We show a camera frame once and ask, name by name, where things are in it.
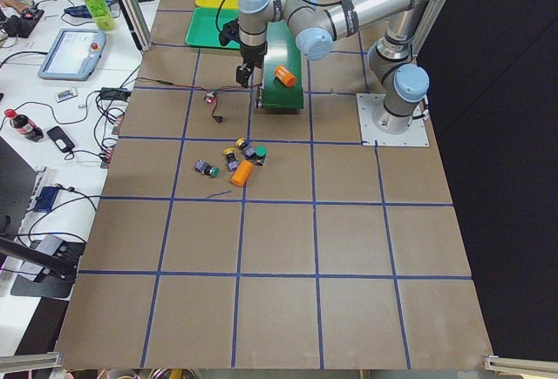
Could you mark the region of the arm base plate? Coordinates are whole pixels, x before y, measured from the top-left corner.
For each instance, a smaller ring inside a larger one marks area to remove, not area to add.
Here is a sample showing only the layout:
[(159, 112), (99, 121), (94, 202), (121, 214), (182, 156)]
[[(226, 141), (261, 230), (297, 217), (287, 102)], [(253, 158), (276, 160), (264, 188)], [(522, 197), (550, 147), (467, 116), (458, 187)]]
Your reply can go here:
[(415, 104), (412, 115), (400, 118), (391, 115), (384, 108), (384, 94), (357, 93), (356, 99), (363, 146), (430, 146), (418, 104)]

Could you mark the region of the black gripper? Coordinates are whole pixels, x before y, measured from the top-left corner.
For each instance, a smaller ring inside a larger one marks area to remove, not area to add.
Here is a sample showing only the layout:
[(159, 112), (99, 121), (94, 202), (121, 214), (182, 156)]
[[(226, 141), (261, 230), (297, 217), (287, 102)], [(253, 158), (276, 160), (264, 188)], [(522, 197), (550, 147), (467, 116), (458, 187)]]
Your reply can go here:
[(236, 67), (235, 81), (241, 87), (248, 88), (254, 66), (263, 67), (264, 58), (267, 54), (267, 42), (264, 41), (256, 46), (240, 42), (240, 53), (244, 63)]

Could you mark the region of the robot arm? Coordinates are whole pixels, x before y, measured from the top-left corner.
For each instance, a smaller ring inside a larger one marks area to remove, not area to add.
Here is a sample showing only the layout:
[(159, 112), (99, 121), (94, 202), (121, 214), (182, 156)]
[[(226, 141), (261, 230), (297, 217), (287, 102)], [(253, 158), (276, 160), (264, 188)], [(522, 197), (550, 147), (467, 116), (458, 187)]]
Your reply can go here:
[(369, 65), (380, 84), (394, 85), (393, 72), (418, 54), (446, 0), (238, 0), (231, 22), (242, 64), (235, 80), (242, 87), (262, 82), (268, 51), (268, 25), (284, 21), (298, 50), (309, 60), (325, 58), (333, 44), (363, 28), (387, 20), (385, 34), (369, 50)]

